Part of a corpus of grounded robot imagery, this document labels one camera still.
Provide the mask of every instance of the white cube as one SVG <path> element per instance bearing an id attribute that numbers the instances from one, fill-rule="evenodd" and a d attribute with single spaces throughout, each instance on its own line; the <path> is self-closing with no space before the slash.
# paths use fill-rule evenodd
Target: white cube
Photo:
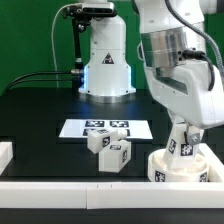
<path id="1" fill-rule="evenodd" d="M 131 159 L 131 143 L 113 141 L 99 153 L 99 171 L 119 173 Z"/>
<path id="2" fill-rule="evenodd" d="M 99 153 L 112 141 L 118 141 L 127 136 L 126 130 L 116 130 L 114 128 L 103 128 L 88 132 L 87 148 L 94 154 Z"/>

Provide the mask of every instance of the green wall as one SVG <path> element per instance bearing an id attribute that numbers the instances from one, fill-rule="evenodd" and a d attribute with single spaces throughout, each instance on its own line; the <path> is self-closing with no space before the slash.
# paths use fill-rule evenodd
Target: green wall
<path id="1" fill-rule="evenodd" d="M 1 0 L 0 1 L 0 93 L 16 77 L 36 71 L 53 71 L 51 26 L 58 9 L 74 3 L 71 0 Z M 130 2 L 115 2 L 118 14 L 127 24 L 127 62 L 132 67 L 133 85 L 146 88 L 142 63 L 136 47 L 139 43 L 138 17 Z M 222 21 L 224 15 L 206 17 L 206 30 L 218 42 L 224 54 Z M 89 31 L 81 34 L 84 62 L 89 59 Z M 59 70 L 73 68 L 74 52 L 70 19 L 59 17 L 55 30 Z M 55 83 L 26 84 L 26 86 L 56 86 Z M 60 87 L 70 84 L 61 83 Z"/>

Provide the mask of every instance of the cylindrical holder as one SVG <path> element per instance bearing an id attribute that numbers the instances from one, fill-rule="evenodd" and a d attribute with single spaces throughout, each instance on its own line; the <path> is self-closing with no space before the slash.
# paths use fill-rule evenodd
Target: cylindrical holder
<path id="1" fill-rule="evenodd" d="M 206 158 L 200 154 L 195 157 L 188 169 L 168 169 L 163 161 L 165 149 L 150 154 L 148 159 L 148 178 L 152 182 L 207 182 L 209 165 Z"/>

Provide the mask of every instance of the black table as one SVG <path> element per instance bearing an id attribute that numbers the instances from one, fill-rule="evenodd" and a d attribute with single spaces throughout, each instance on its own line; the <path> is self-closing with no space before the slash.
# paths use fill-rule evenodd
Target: black table
<path id="1" fill-rule="evenodd" d="M 13 141 L 14 158 L 0 181 L 148 181 L 149 154 L 166 146 L 171 123 L 166 109 L 148 90 L 135 100 L 99 104 L 80 100 L 71 89 L 18 88 L 0 98 L 0 140 Z M 98 155 L 86 139 L 60 139 L 66 119 L 147 120 L 153 140 L 132 142 L 132 159 L 119 174 L 98 172 Z M 223 127 L 206 131 L 203 141 L 224 158 Z M 0 223 L 220 223 L 223 210 L 1 209 Z"/>

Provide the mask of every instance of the printed marker sheet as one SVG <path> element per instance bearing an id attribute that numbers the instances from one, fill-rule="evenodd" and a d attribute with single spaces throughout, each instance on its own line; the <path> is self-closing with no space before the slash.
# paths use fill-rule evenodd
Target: printed marker sheet
<path id="1" fill-rule="evenodd" d="M 126 129 L 127 138 L 152 139 L 148 122 L 144 120 L 76 120 L 67 119 L 60 138 L 87 138 L 90 130 L 103 128 Z"/>

